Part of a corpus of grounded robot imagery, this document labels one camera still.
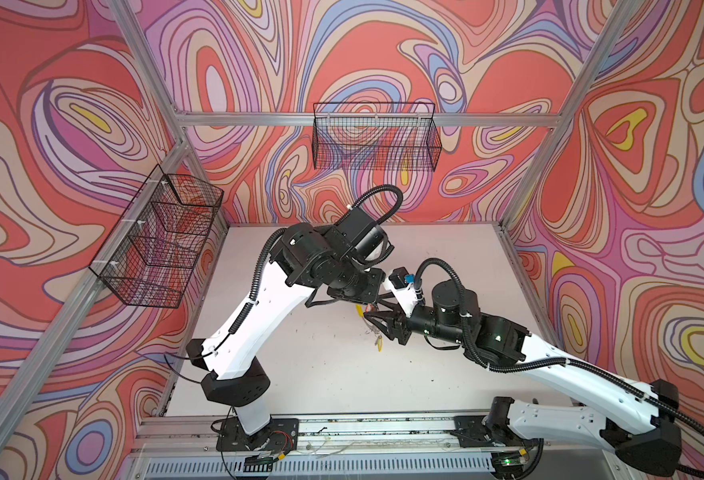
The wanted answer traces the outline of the grey keyring with yellow grip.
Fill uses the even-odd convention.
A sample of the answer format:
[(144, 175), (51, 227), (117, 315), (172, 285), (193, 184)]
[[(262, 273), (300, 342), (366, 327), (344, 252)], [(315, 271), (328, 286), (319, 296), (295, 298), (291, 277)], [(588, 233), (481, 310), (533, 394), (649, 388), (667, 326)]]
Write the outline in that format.
[(379, 331), (378, 327), (377, 327), (376, 325), (374, 325), (373, 323), (371, 323), (371, 322), (365, 317), (365, 313), (366, 313), (366, 311), (367, 311), (367, 308), (366, 308), (366, 307), (364, 307), (363, 305), (357, 304), (357, 305), (356, 305), (356, 311), (357, 311), (359, 317), (364, 321), (364, 323), (366, 324), (366, 326), (367, 326), (372, 332), (378, 332), (378, 331)]

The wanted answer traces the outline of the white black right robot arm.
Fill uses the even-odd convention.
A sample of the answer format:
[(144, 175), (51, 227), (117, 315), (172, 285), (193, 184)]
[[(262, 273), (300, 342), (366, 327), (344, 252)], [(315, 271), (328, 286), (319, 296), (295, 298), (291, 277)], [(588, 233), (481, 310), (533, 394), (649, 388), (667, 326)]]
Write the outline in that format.
[(481, 419), (458, 419), (462, 444), (556, 440), (610, 452), (649, 475), (670, 477), (676, 470), (682, 439), (669, 411), (677, 405), (678, 392), (666, 381), (630, 381), (583, 363), (526, 327), (482, 312), (476, 293), (459, 294), (450, 280), (434, 287), (430, 303), (418, 300), (412, 286), (390, 287), (364, 317), (401, 345), (421, 334), (442, 350), (462, 350), (487, 371), (532, 378), (575, 402), (552, 407), (497, 396)]

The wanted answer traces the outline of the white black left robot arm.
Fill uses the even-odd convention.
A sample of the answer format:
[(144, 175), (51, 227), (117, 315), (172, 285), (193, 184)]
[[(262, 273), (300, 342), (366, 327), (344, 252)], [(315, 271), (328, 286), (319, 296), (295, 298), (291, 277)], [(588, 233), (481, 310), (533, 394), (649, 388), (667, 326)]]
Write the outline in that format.
[(378, 265), (394, 250), (383, 223), (353, 207), (330, 225), (276, 230), (259, 253), (238, 308), (213, 335), (187, 344), (188, 361), (206, 373), (201, 381), (206, 398), (232, 408), (247, 436), (271, 423), (262, 400), (271, 380), (257, 354), (289, 314), (299, 305), (316, 306), (321, 288), (330, 304), (378, 299), (385, 280)]

